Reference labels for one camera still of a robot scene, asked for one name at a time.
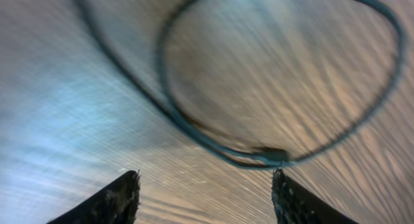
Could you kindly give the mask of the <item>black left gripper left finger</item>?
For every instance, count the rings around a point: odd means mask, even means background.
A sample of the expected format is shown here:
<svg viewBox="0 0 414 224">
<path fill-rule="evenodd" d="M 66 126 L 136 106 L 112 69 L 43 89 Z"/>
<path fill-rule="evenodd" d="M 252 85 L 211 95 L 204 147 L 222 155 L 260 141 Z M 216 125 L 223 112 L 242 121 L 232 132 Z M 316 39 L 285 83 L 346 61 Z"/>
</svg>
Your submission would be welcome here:
<svg viewBox="0 0 414 224">
<path fill-rule="evenodd" d="M 130 170 L 48 224 L 133 224 L 140 204 L 140 174 Z"/>
</svg>

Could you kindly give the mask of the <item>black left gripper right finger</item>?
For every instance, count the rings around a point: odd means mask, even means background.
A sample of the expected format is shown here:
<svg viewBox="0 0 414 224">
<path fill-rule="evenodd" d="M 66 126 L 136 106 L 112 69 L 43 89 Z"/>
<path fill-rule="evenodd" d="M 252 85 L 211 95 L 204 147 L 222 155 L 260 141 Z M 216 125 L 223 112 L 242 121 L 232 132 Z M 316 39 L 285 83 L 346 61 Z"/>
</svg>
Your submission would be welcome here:
<svg viewBox="0 0 414 224">
<path fill-rule="evenodd" d="M 281 168 L 273 171 L 272 202 L 279 224 L 357 224 L 287 176 Z"/>
</svg>

